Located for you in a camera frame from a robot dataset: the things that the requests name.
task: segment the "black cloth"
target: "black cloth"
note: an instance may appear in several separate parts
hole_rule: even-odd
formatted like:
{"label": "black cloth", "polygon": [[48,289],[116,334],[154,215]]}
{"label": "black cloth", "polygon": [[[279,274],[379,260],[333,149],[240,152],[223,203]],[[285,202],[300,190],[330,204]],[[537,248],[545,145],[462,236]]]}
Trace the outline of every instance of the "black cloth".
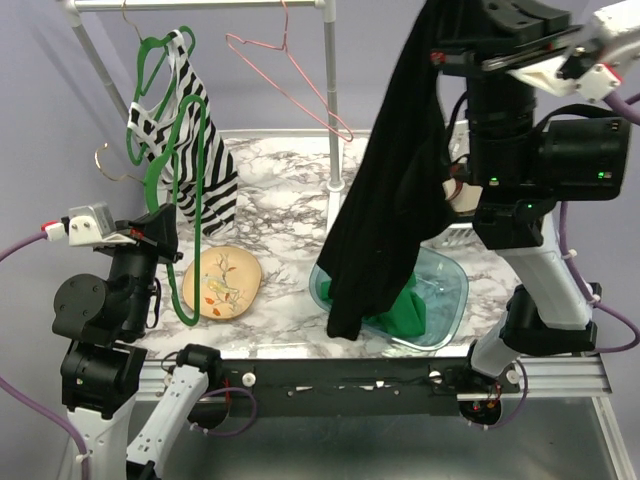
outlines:
{"label": "black cloth", "polygon": [[355,340],[363,317],[388,311],[420,242],[455,214],[442,187],[447,152],[430,49],[446,0],[428,0],[391,77],[362,164],[318,259],[331,277],[327,334]]}

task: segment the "black and white striped garment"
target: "black and white striped garment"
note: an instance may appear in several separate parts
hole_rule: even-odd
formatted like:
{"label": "black and white striped garment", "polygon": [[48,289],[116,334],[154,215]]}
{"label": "black and white striped garment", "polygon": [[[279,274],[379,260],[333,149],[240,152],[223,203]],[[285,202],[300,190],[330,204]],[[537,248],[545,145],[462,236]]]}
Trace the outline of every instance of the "black and white striped garment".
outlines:
{"label": "black and white striped garment", "polygon": [[[187,108],[175,143],[175,151],[180,158],[178,180],[178,207],[190,223],[196,216],[196,173],[198,166],[198,132],[200,119],[204,115],[207,128],[204,146],[204,183],[202,188],[202,232],[211,236],[226,231],[233,226],[238,197],[238,172],[233,157],[225,146],[215,125],[211,121],[209,97],[204,85],[193,70],[179,30],[169,34],[172,41],[167,45],[167,59],[172,78],[177,86],[158,121],[154,120],[160,107],[145,110],[140,104],[132,103],[129,110],[128,127],[133,131],[139,145],[146,144],[145,157],[149,162],[164,152],[178,115],[180,102],[188,95],[197,95],[204,101],[206,109],[191,103]],[[172,192],[173,163],[170,160],[162,172],[162,183]]]}

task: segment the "green cloth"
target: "green cloth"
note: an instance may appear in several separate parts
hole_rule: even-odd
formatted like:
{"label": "green cloth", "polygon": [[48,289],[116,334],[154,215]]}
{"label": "green cloth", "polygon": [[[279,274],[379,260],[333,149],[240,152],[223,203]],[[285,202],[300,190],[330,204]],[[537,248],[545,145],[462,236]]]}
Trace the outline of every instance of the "green cloth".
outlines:
{"label": "green cloth", "polygon": [[[420,337],[426,332],[427,307],[424,301],[411,290],[416,285],[416,276],[411,274],[407,285],[402,289],[395,303],[387,313],[365,318],[364,322],[383,332],[399,338]],[[320,299],[329,304],[331,282],[320,285]]]}

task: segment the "hanger hook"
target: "hanger hook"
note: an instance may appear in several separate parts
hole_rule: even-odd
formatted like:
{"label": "hanger hook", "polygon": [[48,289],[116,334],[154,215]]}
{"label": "hanger hook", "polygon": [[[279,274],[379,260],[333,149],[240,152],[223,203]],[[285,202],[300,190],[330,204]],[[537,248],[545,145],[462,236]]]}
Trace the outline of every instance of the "hanger hook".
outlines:
{"label": "hanger hook", "polygon": [[135,23],[133,23],[131,20],[127,18],[127,0],[122,0],[122,5],[120,6],[120,9],[122,10],[122,18],[124,19],[125,22],[127,22],[136,30],[136,34],[140,39],[140,43],[142,43],[142,35],[140,35],[140,29],[138,28],[138,25],[136,25]]}
{"label": "hanger hook", "polygon": [[96,161],[96,167],[98,167],[98,170],[100,171],[100,173],[102,175],[104,175],[105,177],[107,177],[112,182],[121,182],[125,178],[130,178],[130,179],[135,180],[136,182],[140,182],[142,185],[144,185],[144,182],[142,180],[140,180],[137,177],[134,177],[133,175],[129,175],[128,173],[125,173],[124,175],[120,175],[119,177],[112,177],[111,175],[109,175],[107,172],[104,171],[104,169],[102,168],[102,165],[100,164],[100,152],[104,152],[108,148],[109,148],[109,144],[105,143],[104,145],[102,145],[101,147],[99,147],[96,150],[96,153],[93,156],[93,158]]}

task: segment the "marble tabletop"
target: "marble tabletop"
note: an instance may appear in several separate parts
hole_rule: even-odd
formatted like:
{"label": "marble tabletop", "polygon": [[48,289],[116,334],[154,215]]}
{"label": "marble tabletop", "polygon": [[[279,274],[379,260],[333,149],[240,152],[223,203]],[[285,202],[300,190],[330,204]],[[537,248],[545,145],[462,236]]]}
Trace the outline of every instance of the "marble tabletop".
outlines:
{"label": "marble tabletop", "polygon": [[[356,138],[344,149],[344,176],[350,184],[366,147]],[[517,285],[501,258],[478,242],[439,253],[458,262],[469,278],[464,317],[450,344],[437,352],[417,352],[363,331],[357,341],[331,339],[327,313],[309,293],[309,276],[325,239],[329,147],[324,137],[228,139],[239,176],[238,212],[233,230],[203,238],[202,250],[234,245],[259,260],[263,279],[250,309],[229,322],[202,318],[189,328],[175,314],[164,268],[160,322],[138,346],[159,359],[188,343],[219,349],[223,358],[357,358],[413,355],[464,356],[470,343],[498,321]],[[180,251],[175,266],[180,287],[194,258],[194,234],[179,223]]]}

